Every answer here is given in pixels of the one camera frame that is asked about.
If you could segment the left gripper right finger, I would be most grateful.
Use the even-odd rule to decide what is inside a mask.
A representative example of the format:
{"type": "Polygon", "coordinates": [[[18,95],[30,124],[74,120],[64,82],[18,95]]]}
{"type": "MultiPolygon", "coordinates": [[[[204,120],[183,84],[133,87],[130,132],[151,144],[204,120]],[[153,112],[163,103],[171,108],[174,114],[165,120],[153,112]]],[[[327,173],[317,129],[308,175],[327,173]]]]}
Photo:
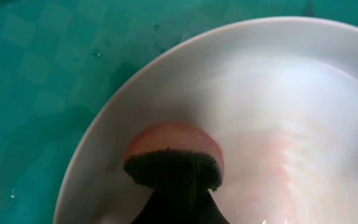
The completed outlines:
{"type": "Polygon", "coordinates": [[[229,224],[208,190],[197,195],[193,210],[182,212],[178,222],[181,224],[229,224]]]}

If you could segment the green and brown sponge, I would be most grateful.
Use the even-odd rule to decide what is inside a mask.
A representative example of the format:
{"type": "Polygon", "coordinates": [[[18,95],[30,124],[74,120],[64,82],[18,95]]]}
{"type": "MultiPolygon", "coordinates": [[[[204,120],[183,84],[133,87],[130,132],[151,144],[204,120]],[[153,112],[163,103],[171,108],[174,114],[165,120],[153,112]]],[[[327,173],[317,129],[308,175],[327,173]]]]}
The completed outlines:
{"type": "Polygon", "coordinates": [[[166,121],[145,128],[129,143],[124,170],[155,190],[217,190],[224,177],[219,144],[202,129],[166,121]]]}

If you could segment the light blue rimmed plate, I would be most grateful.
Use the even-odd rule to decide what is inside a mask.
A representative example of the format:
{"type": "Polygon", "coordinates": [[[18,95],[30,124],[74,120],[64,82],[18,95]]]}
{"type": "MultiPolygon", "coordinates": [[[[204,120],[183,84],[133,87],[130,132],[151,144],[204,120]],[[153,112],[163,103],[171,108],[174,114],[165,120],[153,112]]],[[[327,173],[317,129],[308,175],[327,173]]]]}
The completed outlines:
{"type": "Polygon", "coordinates": [[[268,17],[198,35],[123,84],[71,158],[54,223],[130,223],[150,190],[124,172],[130,140],[161,121],[222,147],[212,196],[230,223],[358,223],[358,28],[268,17]]]}

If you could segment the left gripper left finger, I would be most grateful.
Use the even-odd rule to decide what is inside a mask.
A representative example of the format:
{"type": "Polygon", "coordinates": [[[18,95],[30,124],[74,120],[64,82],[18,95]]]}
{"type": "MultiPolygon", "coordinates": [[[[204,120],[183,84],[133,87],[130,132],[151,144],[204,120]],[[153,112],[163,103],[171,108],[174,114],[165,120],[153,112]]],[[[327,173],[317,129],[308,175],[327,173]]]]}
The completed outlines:
{"type": "Polygon", "coordinates": [[[177,215],[175,204],[154,190],[131,224],[174,224],[178,223],[177,215]]]}

